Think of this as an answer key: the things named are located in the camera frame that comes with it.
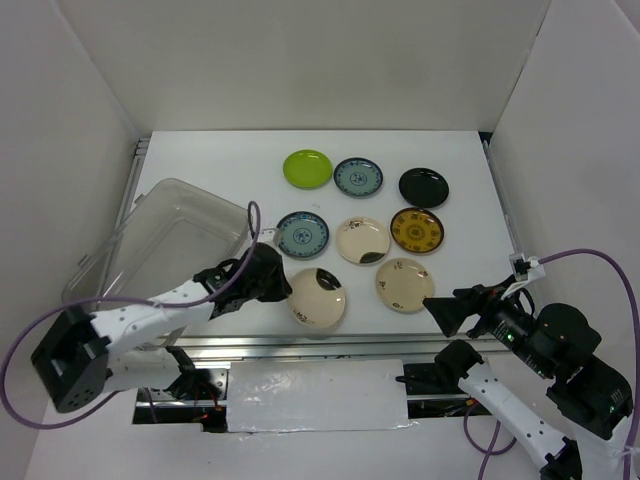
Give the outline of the cream plate with small motifs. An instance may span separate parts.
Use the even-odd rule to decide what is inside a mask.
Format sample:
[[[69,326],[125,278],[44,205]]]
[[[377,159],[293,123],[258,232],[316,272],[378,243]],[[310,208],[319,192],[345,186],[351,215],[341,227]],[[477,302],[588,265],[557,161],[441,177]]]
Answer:
[[[409,258],[383,263],[376,272],[375,288],[384,305],[403,314],[421,311],[423,301],[435,294],[432,275],[421,263]]]

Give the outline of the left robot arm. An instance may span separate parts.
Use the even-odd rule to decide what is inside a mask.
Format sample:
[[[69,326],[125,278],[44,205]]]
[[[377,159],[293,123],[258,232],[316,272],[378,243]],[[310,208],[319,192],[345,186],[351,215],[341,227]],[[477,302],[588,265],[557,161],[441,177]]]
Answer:
[[[120,298],[112,310],[65,309],[35,348],[31,362],[62,414],[87,406],[104,392],[139,387],[164,389],[184,399],[208,374],[196,369],[180,347],[147,351],[143,344],[236,312],[252,300],[283,301],[291,292],[281,255],[258,243],[241,258],[205,269],[140,305]]]

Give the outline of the cream plate with black patch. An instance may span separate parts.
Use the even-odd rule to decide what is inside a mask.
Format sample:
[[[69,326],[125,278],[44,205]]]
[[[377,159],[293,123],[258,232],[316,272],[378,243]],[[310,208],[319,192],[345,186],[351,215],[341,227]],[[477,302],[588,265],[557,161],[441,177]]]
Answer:
[[[334,329],[346,311],[346,289],[331,272],[307,268],[294,274],[287,306],[293,318],[313,330]]]

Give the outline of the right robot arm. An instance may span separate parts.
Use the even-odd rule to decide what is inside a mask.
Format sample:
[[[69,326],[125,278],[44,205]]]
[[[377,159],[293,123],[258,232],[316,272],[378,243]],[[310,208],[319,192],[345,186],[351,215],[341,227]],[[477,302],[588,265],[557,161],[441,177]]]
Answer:
[[[550,427],[502,384],[468,341],[456,340],[435,359],[438,385],[477,400],[520,443],[543,479],[632,479],[624,456],[631,430],[629,382],[594,354],[601,341],[576,308],[553,303],[527,313],[499,287],[457,289],[448,298],[426,298],[424,307],[442,333],[453,336],[472,316],[469,338],[488,334],[536,375],[550,381],[548,398],[569,423],[564,435]]]

